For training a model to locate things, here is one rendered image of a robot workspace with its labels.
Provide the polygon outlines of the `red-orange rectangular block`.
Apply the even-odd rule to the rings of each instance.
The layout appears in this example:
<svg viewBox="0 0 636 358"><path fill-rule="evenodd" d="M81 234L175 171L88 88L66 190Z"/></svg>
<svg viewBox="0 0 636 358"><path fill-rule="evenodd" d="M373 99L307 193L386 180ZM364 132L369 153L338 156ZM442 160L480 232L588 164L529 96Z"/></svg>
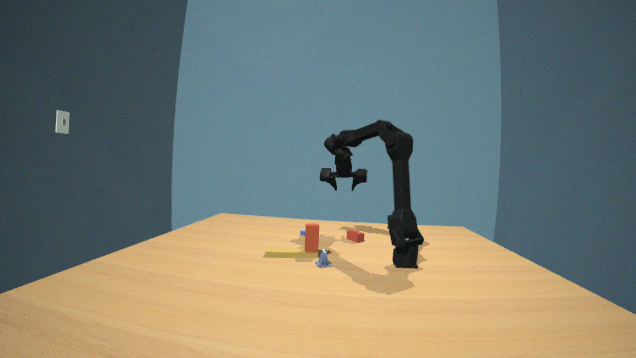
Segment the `red-orange rectangular block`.
<svg viewBox="0 0 636 358"><path fill-rule="evenodd" d="M356 243L364 242L364 233L356 230L347 230L347 239Z"/></svg>

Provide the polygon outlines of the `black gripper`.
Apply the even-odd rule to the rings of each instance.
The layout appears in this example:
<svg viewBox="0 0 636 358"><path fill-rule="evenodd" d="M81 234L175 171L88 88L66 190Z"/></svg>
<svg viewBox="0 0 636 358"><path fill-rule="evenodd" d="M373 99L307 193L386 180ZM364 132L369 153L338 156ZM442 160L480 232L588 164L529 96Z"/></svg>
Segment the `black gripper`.
<svg viewBox="0 0 636 358"><path fill-rule="evenodd" d="M351 172L351 162L346 165L339 165L336 163L336 172L331 172L331 168L322 168L320 172L320 181L325 181L333 186L337 191L337 178L349 178L353 177L352 191L357 184L367 182L367 169L358 169Z"/></svg>

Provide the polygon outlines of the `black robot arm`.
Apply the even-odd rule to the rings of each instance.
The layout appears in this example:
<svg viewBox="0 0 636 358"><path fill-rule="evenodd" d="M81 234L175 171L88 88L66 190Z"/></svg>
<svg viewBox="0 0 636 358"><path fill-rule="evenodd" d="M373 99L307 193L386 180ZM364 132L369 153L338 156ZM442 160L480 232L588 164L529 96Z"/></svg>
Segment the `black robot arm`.
<svg viewBox="0 0 636 358"><path fill-rule="evenodd" d="M394 210L387 220L387 229L395 247L392 262L396 268L418 269L417 245L423 244L424 237L417 227L410 202L408 160L413 152L413 137L380 119L357 130L342 130L338 135L332 134L324 145L335 155L335 165L346 165L351 162L350 156L353 155L346 146L356 147L363 140L377 136L385 142L387 153L393 162Z"/></svg>

